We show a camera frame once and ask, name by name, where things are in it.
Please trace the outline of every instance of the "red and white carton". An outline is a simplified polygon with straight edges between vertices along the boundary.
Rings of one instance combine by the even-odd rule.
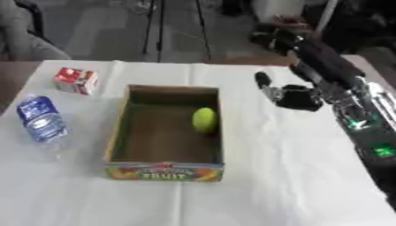
[[[97,72],[63,67],[54,77],[57,89],[84,95],[91,95],[97,86]]]

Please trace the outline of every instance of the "box label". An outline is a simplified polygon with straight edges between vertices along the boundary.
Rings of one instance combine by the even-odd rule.
[[[179,169],[179,168],[119,168],[107,167],[108,174],[117,179],[172,180],[172,181],[218,181],[222,169]]]

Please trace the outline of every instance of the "table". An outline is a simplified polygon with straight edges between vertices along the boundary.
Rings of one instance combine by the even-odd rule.
[[[61,66],[99,71],[96,95],[54,89]],[[329,106],[275,108],[256,88],[304,84],[284,67],[122,62],[44,62],[0,117],[1,225],[394,225]],[[103,149],[125,84],[219,87],[225,138],[221,183],[103,177]],[[45,94],[71,130],[66,162],[44,162],[15,114]]]
[[[39,65],[39,62],[0,62],[0,116]]]

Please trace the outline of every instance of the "blue bottle label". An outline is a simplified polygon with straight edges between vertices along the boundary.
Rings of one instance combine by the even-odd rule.
[[[37,96],[24,100],[17,108],[18,115],[26,126],[35,118],[48,113],[57,113],[52,101],[46,96]]]

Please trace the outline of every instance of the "fruit box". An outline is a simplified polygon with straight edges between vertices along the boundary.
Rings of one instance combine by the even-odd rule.
[[[211,134],[192,125],[200,108],[217,113]],[[130,85],[105,151],[106,172],[116,179],[220,181],[222,120],[218,89]]]

